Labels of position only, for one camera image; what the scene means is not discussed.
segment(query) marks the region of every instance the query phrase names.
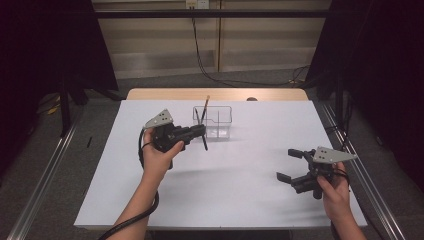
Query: forearm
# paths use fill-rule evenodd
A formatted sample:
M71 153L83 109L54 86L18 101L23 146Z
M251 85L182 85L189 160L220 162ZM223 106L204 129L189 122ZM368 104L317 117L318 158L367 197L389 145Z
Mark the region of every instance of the forearm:
M146 210L148 210L153 203L159 182L150 181L149 179L142 179L137 189L135 190L131 200L128 202L124 211L116 220L115 225L122 223ZM110 240L114 239L144 239L147 230L148 217L131 224L130 226L122 229L121 231L112 235Z
M353 216L333 221L334 227L342 240L366 239Z

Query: human arm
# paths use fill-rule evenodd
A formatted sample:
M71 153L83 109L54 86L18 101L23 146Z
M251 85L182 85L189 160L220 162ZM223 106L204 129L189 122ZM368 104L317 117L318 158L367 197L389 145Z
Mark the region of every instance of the human arm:
M341 162L337 163L336 168L345 171ZM346 178L334 176L330 184L324 177L318 176L317 181L324 192L325 212L333 222L340 238L342 240L366 239L350 208L349 186Z
M153 129L147 129L144 132L144 143L152 142L152 133ZM116 220L115 226L146 211L152 206L156 191L169 168L171 160L181 151L183 146L183 142L178 142L166 153L162 153L155 149L153 144L144 146L143 176L124 211ZM116 232L108 239L144 239L147 223L148 217Z

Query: silver metal bracket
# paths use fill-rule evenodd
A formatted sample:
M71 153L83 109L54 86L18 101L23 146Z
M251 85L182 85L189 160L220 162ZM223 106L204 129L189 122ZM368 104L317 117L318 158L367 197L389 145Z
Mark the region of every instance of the silver metal bracket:
M164 109L162 112L160 112L156 117L150 119L145 125L144 129L148 128L154 128L166 125L168 123L173 123L174 119L172 119L171 114L169 113L168 109Z
M313 161L316 163L337 163L348 161L357 158L358 156L355 154L350 154L346 152L337 151L330 148L325 147L317 147L315 151Z

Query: table surface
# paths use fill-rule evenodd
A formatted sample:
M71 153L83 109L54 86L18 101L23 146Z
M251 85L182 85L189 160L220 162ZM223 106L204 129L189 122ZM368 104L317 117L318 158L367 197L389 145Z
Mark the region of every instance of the table surface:
M331 147L313 103L300 89L131 90L131 100L121 104L75 226L108 228L125 207L142 174L140 164L134 161L136 151L132 151L137 149L139 134L134 128L164 107L170 110L174 124L192 125L192 108L202 106L206 95L211 96L210 106L232 107L231 137L223 141L208 138L208 152L200 139L194 139L174 159L174 168L159 188L161 202L150 216L150 229L329 226L322 202L313 199L312 192L296 194L275 175L278 171L298 177L308 171L305 160L287 156L288 148L309 151L319 145ZM248 97L262 101L246 102ZM137 101L152 98L156 100ZM354 194L351 206L358 224L366 225Z

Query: transparent box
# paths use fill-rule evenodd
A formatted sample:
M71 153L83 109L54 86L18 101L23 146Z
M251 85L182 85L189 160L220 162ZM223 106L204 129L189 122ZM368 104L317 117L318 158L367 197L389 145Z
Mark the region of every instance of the transparent box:
M193 107L193 124L199 124L196 110L200 121L202 119L204 106ZM203 118L206 126L207 138L230 138L232 109L229 106L208 106Z

